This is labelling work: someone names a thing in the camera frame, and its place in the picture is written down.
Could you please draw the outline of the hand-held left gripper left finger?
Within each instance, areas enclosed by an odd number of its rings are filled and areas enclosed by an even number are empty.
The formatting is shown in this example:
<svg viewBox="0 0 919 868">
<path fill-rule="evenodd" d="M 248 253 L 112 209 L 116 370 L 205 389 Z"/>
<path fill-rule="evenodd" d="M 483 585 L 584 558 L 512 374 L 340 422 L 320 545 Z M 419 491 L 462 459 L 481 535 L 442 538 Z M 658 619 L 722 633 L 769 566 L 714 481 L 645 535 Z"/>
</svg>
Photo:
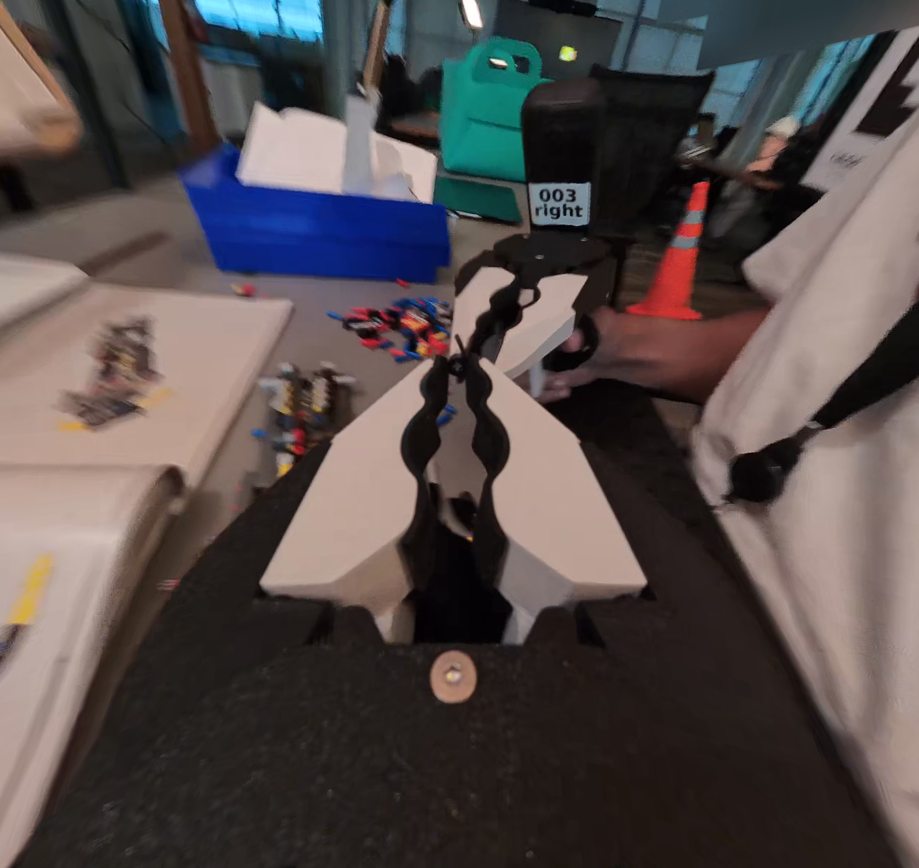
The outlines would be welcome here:
<svg viewBox="0 0 919 868">
<path fill-rule="evenodd" d="M 261 577 L 266 594 L 360 607 L 385 641 L 412 640 L 411 598 L 434 566 L 428 472 L 448 390 L 448 360 L 424 360 L 331 440 Z"/>
</svg>

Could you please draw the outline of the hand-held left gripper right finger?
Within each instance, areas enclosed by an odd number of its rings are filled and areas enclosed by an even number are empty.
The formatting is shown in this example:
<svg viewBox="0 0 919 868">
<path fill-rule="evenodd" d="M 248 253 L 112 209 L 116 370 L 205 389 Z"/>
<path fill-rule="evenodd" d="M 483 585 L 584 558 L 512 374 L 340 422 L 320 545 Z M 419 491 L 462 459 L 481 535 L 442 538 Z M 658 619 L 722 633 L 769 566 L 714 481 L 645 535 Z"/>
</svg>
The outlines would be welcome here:
<svg viewBox="0 0 919 868">
<path fill-rule="evenodd" d="M 640 594 L 647 577 L 580 440 L 485 359 L 469 358 L 465 388 L 485 471 L 472 544 L 511 607 L 501 642 L 523 644 L 545 609 Z"/>
</svg>

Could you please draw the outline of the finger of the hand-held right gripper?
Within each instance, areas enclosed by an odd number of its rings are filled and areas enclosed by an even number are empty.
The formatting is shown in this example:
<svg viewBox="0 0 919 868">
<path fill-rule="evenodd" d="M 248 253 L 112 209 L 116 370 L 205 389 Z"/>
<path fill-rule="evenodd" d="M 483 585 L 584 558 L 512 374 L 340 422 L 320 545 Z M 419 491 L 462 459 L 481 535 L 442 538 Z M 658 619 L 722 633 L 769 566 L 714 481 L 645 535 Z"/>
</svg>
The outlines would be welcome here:
<svg viewBox="0 0 919 868">
<path fill-rule="evenodd" d="M 451 326 L 451 361 L 486 358 L 499 369 L 521 369 L 504 339 L 521 319 L 521 285 L 507 270 L 484 267 L 456 294 Z"/>
<path fill-rule="evenodd" d="M 575 328 L 574 304 L 587 280 L 580 274 L 555 275 L 541 278 L 535 288 L 513 282 L 499 291 L 494 366 L 518 378 L 567 341 Z"/>
</svg>

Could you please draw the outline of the pile of small lego pins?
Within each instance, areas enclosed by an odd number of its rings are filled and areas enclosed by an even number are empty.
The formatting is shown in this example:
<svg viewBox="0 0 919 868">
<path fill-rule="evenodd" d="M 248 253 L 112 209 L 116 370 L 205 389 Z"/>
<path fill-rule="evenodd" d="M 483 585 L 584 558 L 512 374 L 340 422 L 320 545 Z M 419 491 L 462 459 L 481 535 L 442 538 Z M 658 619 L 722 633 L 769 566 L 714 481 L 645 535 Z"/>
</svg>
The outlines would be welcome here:
<svg viewBox="0 0 919 868">
<path fill-rule="evenodd" d="M 385 352 L 397 364 L 433 360 L 449 353 L 453 309 L 445 300 L 403 298 L 381 309 L 352 308 L 325 314 L 357 336 L 364 348 Z"/>
</svg>

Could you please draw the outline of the lego car chassis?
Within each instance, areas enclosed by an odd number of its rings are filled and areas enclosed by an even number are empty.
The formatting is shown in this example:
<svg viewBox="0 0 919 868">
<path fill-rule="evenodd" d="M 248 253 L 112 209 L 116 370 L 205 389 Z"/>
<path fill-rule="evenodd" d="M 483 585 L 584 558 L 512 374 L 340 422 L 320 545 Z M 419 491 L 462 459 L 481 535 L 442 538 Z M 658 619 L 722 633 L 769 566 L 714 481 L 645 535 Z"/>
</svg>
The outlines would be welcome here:
<svg viewBox="0 0 919 868">
<path fill-rule="evenodd" d="M 278 479 L 341 429 L 339 404 L 356 382 L 329 362 L 310 373 L 283 363 L 274 376 L 258 381 L 269 397 L 269 416 L 250 434 L 270 448 Z"/>
</svg>

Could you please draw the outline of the white instruction booklet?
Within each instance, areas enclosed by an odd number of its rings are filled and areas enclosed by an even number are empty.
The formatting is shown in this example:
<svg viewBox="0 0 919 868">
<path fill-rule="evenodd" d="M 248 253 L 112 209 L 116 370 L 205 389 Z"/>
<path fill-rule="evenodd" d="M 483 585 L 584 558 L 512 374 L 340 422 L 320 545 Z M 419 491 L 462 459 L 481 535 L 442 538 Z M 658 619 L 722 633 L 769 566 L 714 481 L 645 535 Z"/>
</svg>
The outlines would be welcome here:
<svg viewBox="0 0 919 868">
<path fill-rule="evenodd" d="M 286 300 L 88 284 L 2 322 L 2 866 L 110 632 L 288 324 Z"/>
</svg>

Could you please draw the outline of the person's right hand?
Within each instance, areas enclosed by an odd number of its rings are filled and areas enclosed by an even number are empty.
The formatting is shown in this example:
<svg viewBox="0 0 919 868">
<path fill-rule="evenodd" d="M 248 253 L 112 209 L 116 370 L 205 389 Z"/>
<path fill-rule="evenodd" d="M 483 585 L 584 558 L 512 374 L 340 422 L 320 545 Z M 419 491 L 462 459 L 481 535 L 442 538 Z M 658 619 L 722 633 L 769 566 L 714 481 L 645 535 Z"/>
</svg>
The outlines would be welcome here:
<svg viewBox="0 0 919 868">
<path fill-rule="evenodd" d="M 610 308 L 583 317 L 558 349 L 559 355 L 579 359 L 576 367 L 546 371 L 536 395 L 542 404 L 566 400 L 582 386 L 601 380 L 633 385 L 651 392 L 676 395 L 667 350 L 666 323 L 619 313 Z"/>
</svg>

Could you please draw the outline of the teal bag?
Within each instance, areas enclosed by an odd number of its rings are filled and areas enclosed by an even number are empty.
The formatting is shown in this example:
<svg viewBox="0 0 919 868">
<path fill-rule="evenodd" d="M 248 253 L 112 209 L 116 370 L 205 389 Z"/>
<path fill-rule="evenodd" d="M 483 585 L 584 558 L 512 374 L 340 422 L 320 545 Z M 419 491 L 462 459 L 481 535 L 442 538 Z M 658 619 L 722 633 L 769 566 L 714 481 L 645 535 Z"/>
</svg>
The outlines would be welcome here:
<svg viewBox="0 0 919 868">
<path fill-rule="evenodd" d="M 545 82 L 537 48 L 513 38 L 492 36 L 464 58 L 443 60 L 437 205 L 459 216 L 521 224 L 514 190 L 489 181 L 526 180 L 522 107 Z"/>
</svg>

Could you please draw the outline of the orange traffic cone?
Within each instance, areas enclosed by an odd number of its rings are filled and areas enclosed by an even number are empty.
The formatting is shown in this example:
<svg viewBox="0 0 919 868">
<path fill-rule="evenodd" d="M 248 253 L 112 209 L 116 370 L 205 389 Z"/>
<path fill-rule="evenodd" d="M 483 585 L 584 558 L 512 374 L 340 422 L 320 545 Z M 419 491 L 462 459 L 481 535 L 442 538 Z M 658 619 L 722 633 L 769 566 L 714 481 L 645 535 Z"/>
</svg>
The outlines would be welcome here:
<svg viewBox="0 0 919 868">
<path fill-rule="evenodd" d="M 682 219 L 661 257 L 655 277 L 642 300 L 626 307 L 630 315 L 695 322 L 692 308 L 699 242 L 704 230 L 710 182 L 693 185 Z"/>
</svg>

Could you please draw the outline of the blue plastic bin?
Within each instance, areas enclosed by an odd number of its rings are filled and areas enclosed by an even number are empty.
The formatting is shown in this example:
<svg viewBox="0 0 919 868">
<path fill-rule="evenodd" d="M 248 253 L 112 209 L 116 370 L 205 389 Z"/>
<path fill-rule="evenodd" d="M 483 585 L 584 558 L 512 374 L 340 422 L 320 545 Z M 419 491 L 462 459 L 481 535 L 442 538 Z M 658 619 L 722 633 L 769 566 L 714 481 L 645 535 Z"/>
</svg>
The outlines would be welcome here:
<svg viewBox="0 0 919 868">
<path fill-rule="evenodd" d="M 178 171 L 219 270 L 431 284 L 451 264 L 441 205 L 242 185 L 239 157 L 225 143 Z"/>
</svg>

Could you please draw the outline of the white foam sheets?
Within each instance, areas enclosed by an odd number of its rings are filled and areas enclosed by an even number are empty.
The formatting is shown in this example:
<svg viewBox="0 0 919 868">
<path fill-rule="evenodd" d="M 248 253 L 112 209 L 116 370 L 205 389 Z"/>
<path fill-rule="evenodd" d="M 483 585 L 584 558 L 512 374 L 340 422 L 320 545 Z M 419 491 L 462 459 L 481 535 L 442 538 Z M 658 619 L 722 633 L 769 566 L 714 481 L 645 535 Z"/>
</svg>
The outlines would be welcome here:
<svg viewBox="0 0 919 868">
<path fill-rule="evenodd" d="M 373 130 L 375 115 L 358 96 L 347 100 L 345 120 L 257 103 L 235 177 L 252 187 L 432 204 L 437 156 Z"/>
</svg>

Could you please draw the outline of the white cloth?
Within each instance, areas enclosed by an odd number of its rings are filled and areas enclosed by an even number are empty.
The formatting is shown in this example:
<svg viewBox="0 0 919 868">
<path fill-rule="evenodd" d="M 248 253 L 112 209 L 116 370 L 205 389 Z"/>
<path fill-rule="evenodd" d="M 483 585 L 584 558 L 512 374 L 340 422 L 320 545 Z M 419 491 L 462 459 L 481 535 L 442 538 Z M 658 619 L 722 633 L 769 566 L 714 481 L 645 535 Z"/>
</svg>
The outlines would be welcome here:
<svg viewBox="0 0 919 868">
<path fill-rule="evenodd" d="M 905 866 L 917 866 L 917 382 L 821 423 L 775 500 L 726 501 L 735 457 L 794 434 L 917 306 L 917 112 L 744 272 L 772 305 L 706 403 L 693 467 Z"/>
</svg>

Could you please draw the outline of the wooden stand board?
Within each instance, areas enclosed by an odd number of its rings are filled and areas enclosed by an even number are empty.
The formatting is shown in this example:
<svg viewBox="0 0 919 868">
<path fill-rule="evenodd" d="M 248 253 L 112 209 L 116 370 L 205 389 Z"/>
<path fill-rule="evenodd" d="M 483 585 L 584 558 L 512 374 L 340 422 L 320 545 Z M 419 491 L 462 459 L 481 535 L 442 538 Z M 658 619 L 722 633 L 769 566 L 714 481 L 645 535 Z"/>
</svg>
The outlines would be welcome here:
<svg viewBox="0 0 919 868">
<path fill-rule="evenodd" d="M 83 121 L 70 97 L 2 5 L 2 159 L 63 157 L 76 150 L 83 137 Z"/>
</svg>

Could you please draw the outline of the brown wooden post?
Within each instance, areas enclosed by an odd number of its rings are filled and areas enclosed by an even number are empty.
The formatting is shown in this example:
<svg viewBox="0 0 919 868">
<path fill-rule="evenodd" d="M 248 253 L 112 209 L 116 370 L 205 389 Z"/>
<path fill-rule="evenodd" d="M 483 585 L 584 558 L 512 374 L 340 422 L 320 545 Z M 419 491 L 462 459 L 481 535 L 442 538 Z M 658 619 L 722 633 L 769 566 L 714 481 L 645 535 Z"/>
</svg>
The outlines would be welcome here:
<svg viewBox="0 0 919 868">
<path fill-rule="evenodd" d="M 208 39 L 194 0 L 158 0 L 169 53 L 186 116 L 190 149 L 202 157 L 221 143 L 210 93 L 201 70 L 199 46 Z"/>
</svg>

